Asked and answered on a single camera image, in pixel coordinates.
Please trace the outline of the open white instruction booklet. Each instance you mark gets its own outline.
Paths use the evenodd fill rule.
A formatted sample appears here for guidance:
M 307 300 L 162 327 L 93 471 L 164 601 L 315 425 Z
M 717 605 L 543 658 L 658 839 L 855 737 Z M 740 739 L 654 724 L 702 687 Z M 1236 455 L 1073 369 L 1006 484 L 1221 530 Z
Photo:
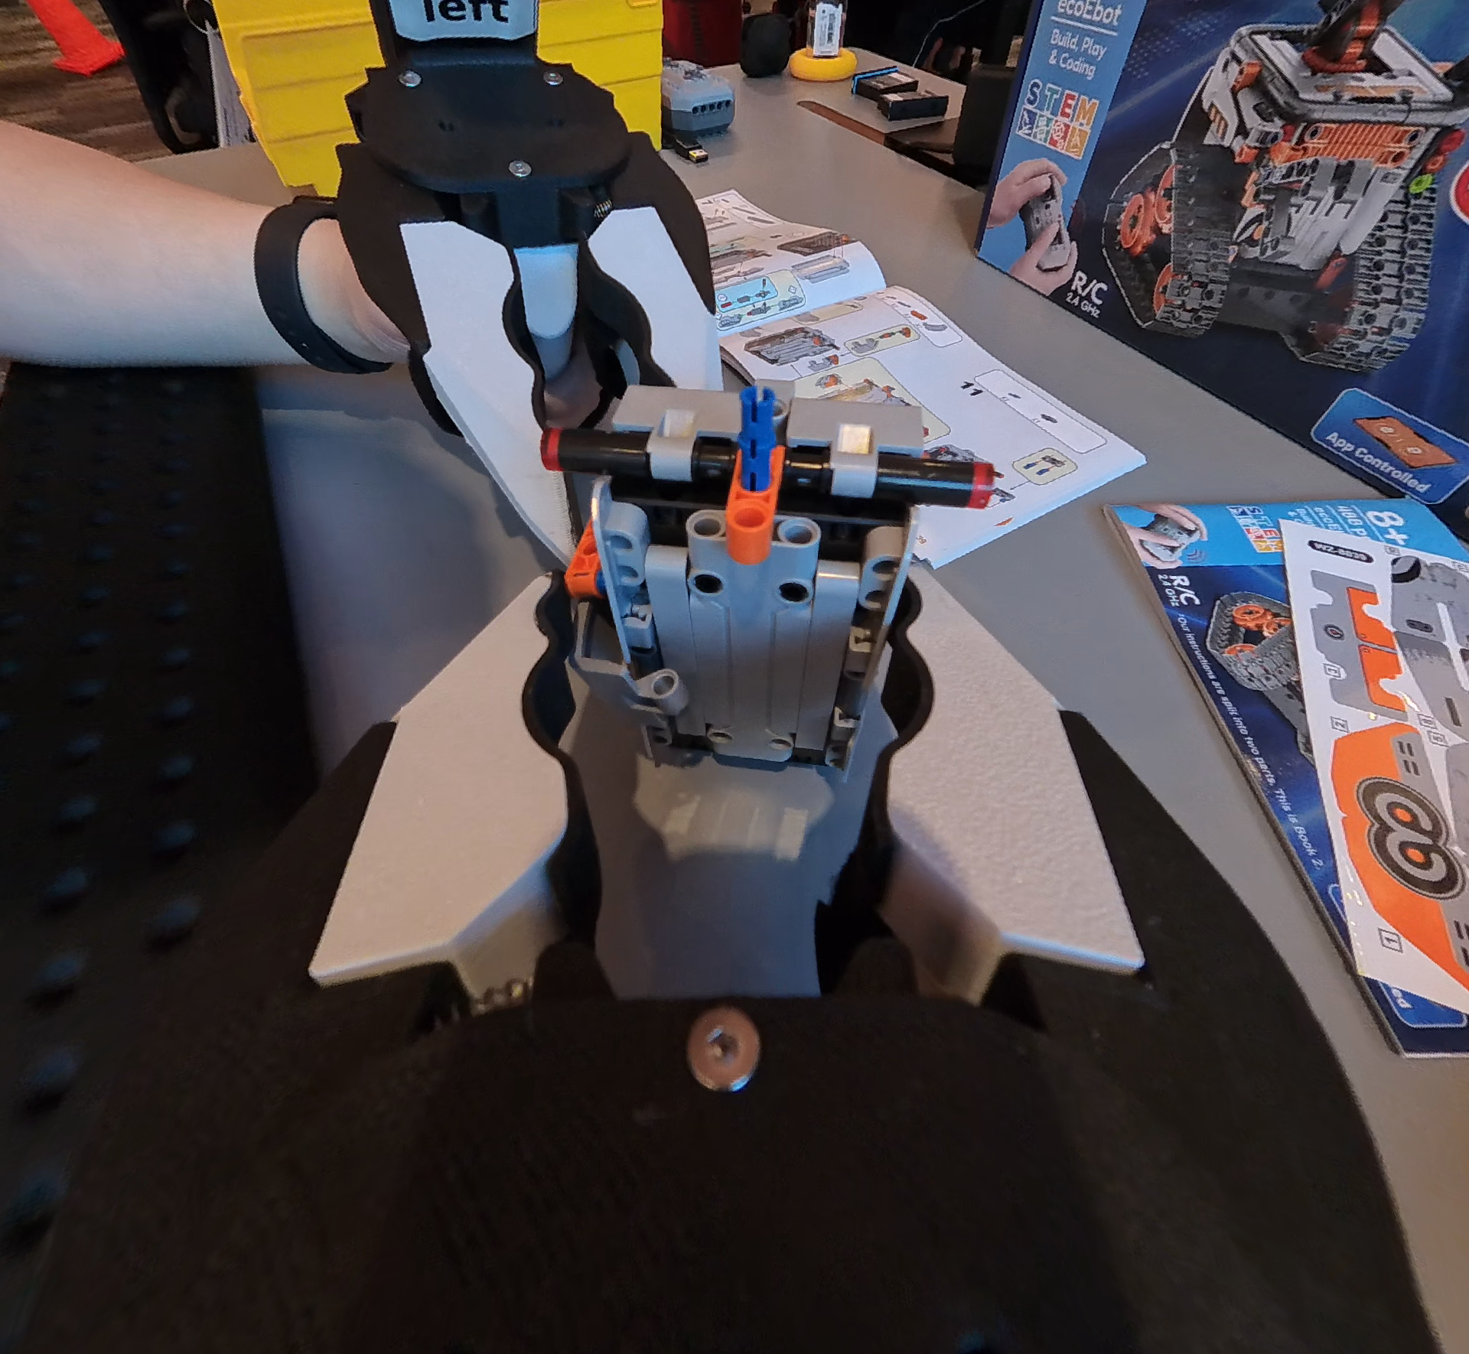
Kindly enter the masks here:
M 891 285 L 844 231 L 736 189 L 698 199 L 727 365 L 799 396 L 914 406 L 924 454 L 995 465 L 981 511 L 930 505 L 918 557 L 941 567 L 1144 463 L 1140 452 L 991 356 L 928 297 Z

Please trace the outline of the grey motor hub block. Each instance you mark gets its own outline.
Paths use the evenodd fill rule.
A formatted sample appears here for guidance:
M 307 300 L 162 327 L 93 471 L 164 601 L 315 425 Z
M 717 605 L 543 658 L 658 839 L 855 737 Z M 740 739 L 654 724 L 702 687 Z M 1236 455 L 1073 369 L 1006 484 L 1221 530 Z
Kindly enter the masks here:
M 688 59 L 665 59 L 660 80 L 667 134 L 704 138 L 731 128 L 736 94 L 721 74 Z

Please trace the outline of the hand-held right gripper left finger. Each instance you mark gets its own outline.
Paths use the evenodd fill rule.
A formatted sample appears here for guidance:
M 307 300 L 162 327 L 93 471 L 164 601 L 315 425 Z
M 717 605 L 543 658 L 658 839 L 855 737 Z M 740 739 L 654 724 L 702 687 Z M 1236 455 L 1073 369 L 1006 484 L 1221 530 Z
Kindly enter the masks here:
M 554 940 L 595 944 L 596 833 L 560 741 L 577 703 L 562 574 L 529 584 L 409 703 L 311 974 L 451 963 L 468 990 L 531 980 Z

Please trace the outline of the blue robot kit box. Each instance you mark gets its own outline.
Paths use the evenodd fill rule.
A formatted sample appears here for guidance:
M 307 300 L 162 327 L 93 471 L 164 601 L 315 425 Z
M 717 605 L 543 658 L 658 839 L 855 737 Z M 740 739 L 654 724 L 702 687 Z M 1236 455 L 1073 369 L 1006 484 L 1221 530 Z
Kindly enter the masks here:
M 1466 536 L 1468 0 L 1039 0 L 978 254 Z

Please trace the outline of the person's left forearm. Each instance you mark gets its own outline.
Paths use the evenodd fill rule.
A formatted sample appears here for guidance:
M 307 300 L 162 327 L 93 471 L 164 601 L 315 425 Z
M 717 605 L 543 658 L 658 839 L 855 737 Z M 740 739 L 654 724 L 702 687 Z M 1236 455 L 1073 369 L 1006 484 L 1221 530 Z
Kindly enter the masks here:
M 267 207 L 3 124 L 3 354 L 54 365 L 280 365 L 256 283 Z

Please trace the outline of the grey desk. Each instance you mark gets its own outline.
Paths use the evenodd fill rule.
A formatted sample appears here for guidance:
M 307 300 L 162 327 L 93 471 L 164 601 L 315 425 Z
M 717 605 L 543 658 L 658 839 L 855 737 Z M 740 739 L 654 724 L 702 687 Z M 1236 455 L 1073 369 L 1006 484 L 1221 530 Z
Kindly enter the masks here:
M 1106 501 L 1378 496 L 1085 327 L 974 251 L 985 193 L 880 141 L 836 86 L 736 80 L 698 195 L 861 237 L 888 275 L 1146 454 L 937 582 L 1108 741 L 1102 823 L 1148 974 L 1016 959 L 1035 1009 L 1131 1084 L 1221 1187 L 1244 1273 L 1167 1273 L 1163 1350 L 1466 1350 L 1466 1057 L 1405 1057 L 1165 632 Z M 267 461 L 323 766 L 388 720 L 545 555 L 411 377 L 261 367 Z

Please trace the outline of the yellow stacked storage bins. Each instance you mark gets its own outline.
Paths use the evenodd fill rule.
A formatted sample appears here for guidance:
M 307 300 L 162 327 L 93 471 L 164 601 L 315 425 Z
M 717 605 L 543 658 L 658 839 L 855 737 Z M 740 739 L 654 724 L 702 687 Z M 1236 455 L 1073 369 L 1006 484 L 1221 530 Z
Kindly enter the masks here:
M 294 189 L 332 197 L 338 147 L 357 134 L 346 95 L 382 65 L 370 0 L 211 0 L 244 107 Z M 662 138 L 665 0 L 541 0 L 539 53 L 616 95 L 635 132 Z

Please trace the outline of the blue instruction booklet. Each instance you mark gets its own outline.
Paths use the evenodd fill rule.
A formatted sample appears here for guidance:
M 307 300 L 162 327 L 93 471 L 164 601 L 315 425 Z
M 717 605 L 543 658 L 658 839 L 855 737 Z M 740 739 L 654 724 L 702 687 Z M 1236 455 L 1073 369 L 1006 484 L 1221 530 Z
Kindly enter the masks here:
M 1466 1011 L 1366 976 L 1353 951 L 1311 743 L 1284 523 L 1376 534 L 1380 542 L 1401 534 L 1443 555 L 1466 557 L 1466 547 L 1412 500 L 1114 505 L 1112 521 L 1144 563 L 1181 655 L 1363 976 L 1387 1036 L 1409 1055 L 1466 1053 Z

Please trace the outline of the grey orange sticker sheet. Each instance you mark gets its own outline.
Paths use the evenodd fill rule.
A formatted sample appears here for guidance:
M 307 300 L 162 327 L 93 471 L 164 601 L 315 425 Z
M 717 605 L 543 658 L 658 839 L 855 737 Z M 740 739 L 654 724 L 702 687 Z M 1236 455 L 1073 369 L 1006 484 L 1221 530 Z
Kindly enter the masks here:
M 1284 565 L 1359 967 L 1466 1011 L 1466 557 L 1286 521 Z

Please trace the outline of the red bag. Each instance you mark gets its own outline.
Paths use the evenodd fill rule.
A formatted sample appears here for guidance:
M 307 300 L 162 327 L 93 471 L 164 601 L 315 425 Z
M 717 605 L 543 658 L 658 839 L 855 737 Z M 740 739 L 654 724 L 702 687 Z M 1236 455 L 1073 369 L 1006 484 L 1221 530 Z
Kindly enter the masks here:
M 663 0 L 665 57 L 704 67 L 742 57 L 744 0 Z

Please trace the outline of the black rectangular device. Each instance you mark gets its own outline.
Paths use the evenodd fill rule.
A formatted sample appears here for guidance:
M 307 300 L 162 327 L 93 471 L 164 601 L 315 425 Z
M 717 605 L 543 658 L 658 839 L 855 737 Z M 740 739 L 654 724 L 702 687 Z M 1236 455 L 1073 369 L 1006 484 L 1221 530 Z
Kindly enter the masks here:
M 991 180 L 997 155 L 1004 145 L 1012 90 L 1010 65 L 980 63 L 968 74 L 951 157 L 957 176 L 972 187 Z

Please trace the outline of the black studded base plate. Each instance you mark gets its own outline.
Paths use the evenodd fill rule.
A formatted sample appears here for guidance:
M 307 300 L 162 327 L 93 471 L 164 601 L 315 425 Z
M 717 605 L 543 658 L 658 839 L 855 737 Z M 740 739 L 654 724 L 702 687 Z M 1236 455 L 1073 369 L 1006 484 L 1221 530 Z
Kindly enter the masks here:
M 3 406 L 5 1350 L 158 980 L 317 783 L 256 381 Z

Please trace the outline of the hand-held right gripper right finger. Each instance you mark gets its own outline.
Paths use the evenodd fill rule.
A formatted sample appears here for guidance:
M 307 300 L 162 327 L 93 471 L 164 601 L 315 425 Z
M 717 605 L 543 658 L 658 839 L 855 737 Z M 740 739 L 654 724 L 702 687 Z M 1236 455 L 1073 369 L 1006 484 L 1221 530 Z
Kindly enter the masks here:
M 926 570 L 891 628 L 855 923 L 882 917 L 947 996 L 1008 955 L 1137 973 L 1144 948 L 1045 685 Z

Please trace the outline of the grey building block robot assembly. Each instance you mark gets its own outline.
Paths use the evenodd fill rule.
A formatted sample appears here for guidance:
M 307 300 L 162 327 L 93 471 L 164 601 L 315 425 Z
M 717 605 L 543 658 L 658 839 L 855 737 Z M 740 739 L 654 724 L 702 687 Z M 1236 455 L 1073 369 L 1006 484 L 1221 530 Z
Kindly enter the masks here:
M 608 429 L 549 429 L 591 477 L 566 570 L 573 662 L 650 747 L 845 768 L 922 505 L 983 509 L 995 467 L 926 454 L 922 410 L 631 387 Z

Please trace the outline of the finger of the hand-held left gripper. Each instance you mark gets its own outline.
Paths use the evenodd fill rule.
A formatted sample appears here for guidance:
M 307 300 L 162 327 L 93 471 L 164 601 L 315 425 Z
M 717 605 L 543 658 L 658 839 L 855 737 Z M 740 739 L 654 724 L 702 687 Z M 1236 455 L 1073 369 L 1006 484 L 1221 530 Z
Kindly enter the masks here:
M 579 249 L 579 312 L 598 379 L 723 390 L 709 243 L 692 210 L 692 274 L 654 207 L 614 208 Z
M 424 364 L 441 404 L 529 528 L 562 561 L 572 559 L 577 538 L 564 478 L 541 461 L 533 364 L 506 333 L 510 251 L 453 222 L 403 224 L 401 237 L 428 321 Z

